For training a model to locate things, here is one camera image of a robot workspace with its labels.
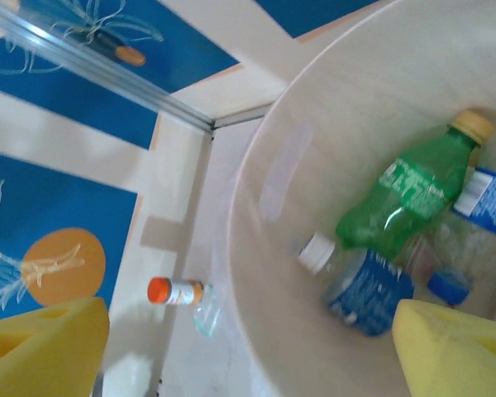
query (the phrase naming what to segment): bottle label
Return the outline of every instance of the bottle label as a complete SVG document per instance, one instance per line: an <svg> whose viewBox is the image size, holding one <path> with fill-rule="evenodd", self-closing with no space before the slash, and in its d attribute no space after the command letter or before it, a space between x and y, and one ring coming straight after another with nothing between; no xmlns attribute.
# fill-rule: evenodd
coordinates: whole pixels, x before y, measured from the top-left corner
<svg viewBox="0 0 496 397"><path fill-rule="evenodd" d="M202 286L194 281L171 282L171 294L165 304L193 304L202 297Z"/></svg>
<svg viewBox="0 0 496 397"><path fill-rule="evenodd" d="M362 266L329 309L344 323L374 337L388 331L400 299L413 297L413 282L402 269L375 251L368 250Z"/></svg>
<svg viewBox="0 0 496 397"><path fill-rule="evenodd" d="M451 211L496 233L496 172L476 168Z"/></svg>
<svg viewBox="0 0 496 397"><path fill-rule="evenodd" d="M398 194L405 208L425 220L434 218L448 202L431 175L400 158L380 176L379 184Z"/></svg>

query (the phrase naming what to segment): white bottle cap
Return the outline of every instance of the white bottle cap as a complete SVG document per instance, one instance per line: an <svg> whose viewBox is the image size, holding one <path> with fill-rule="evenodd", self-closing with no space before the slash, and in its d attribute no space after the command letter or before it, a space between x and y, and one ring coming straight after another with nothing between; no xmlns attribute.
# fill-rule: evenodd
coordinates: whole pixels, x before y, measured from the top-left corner
<svg viewBox="0 0 496 397"><path fill-rule="evenodd" d="M320 233L314 233L310 242L299 253L299 263L304 265L313 274L316 274L329 261L335 248L335 242L325 238Z"/></svg>

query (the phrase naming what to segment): orange bottle cap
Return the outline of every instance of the orange bottle cap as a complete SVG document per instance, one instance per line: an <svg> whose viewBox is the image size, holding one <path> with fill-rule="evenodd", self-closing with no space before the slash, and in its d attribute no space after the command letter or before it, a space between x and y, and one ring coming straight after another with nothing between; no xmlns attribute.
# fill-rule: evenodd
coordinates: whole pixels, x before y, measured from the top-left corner
<svg viewBox="0 0 496 397"><path fill-rule="evenodd" d="M171 294L171 283L165 277L155 277L149 281L147 298L153 304L164 304Z"/></svg>

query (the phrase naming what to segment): blue label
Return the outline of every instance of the blue label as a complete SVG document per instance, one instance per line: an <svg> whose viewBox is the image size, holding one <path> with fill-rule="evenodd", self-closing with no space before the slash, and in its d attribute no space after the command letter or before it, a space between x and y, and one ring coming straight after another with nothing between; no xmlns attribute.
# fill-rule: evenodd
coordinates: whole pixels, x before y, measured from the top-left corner
<svg viewBox="0 0 496 397"><path fill-rule="evenodd" d="M496 233L496 172L476 168L452 212Z"/></svg>
<svg viewBox="0 0 496 397"><path fill-rule="evenodd" d="M391 328L398 301L412 298L413 290L408 274L375 251L368 250L349 286L328 302L328 306L344 323L374 337Z"/></svg>

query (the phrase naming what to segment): green bottle label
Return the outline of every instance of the green bottle label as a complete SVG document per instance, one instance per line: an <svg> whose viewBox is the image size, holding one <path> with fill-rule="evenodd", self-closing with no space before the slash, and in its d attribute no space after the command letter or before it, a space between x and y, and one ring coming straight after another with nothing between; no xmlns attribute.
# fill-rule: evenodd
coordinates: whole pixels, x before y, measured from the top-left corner
<svg viewBox="0 0 496 397"><path fill-rule="evenodd" d="M431 175L403 159L388 167L379 184L398 194L405 208L425 220L434 218L448 203L445 190Z"/></svg>

